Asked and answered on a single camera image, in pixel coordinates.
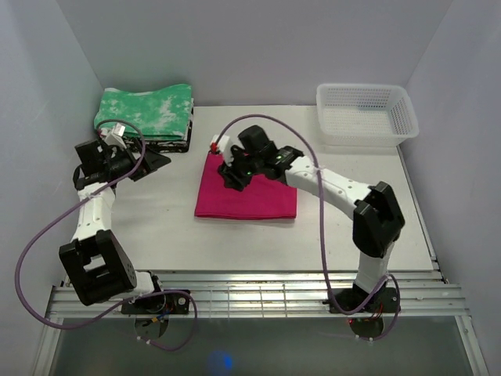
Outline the pink trousers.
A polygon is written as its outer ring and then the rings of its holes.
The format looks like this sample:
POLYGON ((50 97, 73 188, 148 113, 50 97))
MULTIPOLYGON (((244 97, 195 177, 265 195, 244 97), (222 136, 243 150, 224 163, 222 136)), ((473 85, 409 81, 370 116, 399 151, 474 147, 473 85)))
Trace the pink trousers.
POLYGON ((223 159, 208 154, 200 180, 194 215, 197 218, 267 220, 295 219, 297 190, 280 182, 255 176, 244 191, 224 187, 218 167, 223 159))

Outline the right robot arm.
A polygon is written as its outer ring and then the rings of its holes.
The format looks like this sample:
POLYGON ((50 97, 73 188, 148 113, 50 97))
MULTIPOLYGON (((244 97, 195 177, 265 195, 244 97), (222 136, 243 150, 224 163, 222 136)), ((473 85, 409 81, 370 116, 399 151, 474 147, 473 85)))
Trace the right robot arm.
POLYGON ((238 135, 216 135, 210 151, 223 157, 218 173, 227 188, 243 191, 256 175, 308 192, 321 205, 330 204, 352 221, 352 240, 359 250, 359 266, 349 289, 329 290, 327 305, 333 312, 350 315, 371 311, 382 301, 387 266, 405 225, 392 187, 360 183, 321 169, 316 157, 292 146, 278 148, 265 131, 253 125, 238 135))

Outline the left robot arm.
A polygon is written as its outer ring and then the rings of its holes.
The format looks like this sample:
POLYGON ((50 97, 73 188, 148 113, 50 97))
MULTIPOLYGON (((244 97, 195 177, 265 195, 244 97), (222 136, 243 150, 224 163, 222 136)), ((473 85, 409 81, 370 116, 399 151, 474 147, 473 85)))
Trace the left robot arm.
POLYGON ((139 295, 149 313, 161 311, 166 294, 158 278, 135 270, 112 231, 115 179, 129 173, 137 159, 127 148, 94 139, 75 147, 81 164, 74 172, 80 202, 77 229, 70 243, 59 248, 59 259, 81 303, 90 306, 110 298, 139 295))

